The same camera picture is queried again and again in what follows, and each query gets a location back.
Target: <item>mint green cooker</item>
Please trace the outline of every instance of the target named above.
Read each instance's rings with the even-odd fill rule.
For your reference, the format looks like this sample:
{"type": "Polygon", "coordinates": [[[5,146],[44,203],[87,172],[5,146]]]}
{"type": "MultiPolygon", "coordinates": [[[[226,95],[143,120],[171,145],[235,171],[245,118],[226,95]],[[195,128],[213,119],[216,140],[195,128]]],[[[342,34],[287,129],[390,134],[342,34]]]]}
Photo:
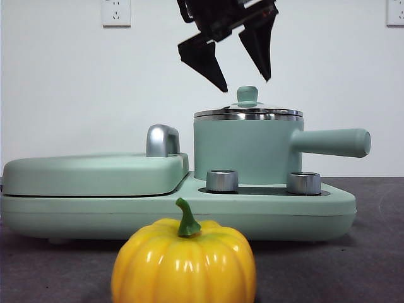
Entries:
{"type": "Polygon", "coordinates": [[[365,129],[303,131],[303,113],[266,106],[258,90],[243,86],[238,102],[194,115],[195,178],[212,169],[236,170],[241,184],[285,184],[302,170],[302,152],[364,157],[365,129]]]}

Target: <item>pumpkin stem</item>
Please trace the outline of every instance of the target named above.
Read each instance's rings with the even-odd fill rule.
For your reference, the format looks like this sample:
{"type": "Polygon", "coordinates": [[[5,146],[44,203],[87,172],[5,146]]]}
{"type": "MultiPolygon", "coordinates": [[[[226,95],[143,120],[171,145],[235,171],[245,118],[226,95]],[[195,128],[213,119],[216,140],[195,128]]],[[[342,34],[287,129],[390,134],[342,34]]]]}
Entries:
{"type": "Polygon", "coordinates": [[[182,210],[182,219],[178,228],[178,236],[190,237],[200,232],[201,226],[195,221],[188,202],[182,198],[178,198],[175,204],[182,210]]]}

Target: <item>gray table surface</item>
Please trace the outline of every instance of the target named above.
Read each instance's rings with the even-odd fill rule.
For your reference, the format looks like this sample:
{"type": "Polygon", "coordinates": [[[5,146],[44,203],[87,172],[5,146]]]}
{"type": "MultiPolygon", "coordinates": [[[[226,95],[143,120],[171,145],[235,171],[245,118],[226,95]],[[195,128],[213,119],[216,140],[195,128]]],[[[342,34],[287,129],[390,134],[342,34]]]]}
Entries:
{"type": "MultiPolygon", "coordinates": [[[[404,177],[323,181],[357,197],[350,232],[328,242],[251,242],[256,303],[404,302],[404,177]]],[[[123,244],[55,246],[1,226],[1,302],[111,302],[110,276],[123,244]]]]}

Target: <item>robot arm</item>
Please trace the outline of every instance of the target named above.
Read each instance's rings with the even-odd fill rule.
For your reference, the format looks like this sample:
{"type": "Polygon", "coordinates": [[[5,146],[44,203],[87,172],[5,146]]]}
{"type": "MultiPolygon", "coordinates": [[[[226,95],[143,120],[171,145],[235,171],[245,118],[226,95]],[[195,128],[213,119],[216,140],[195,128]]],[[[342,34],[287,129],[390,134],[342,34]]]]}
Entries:
{"type": "Polygon", "coordinates": [[[200,33],[178,45],[181,61],[227,92],[226,80],[215,57],[215,42],[244,25],[239,34],[243,46],[266,81],[271,78],[271,30],[278,10],[275,0],[177,0],[186,23],[195,22],[200,33]]]}

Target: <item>electrical socket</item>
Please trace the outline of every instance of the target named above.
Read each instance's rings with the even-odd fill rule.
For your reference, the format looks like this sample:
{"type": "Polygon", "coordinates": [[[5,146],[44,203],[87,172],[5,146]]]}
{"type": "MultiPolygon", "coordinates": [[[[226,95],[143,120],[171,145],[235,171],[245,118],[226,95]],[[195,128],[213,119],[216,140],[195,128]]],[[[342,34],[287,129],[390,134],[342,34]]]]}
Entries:
{"type": "Polygon", "coordinates": [[[102,0],[104,27],[130,27],[132,25],[131,0],[102,0]]]}
{"type": "Polygon", "coordinates": [[[388,27],[404,27],[404,0],[387,0],[388,27]]]}

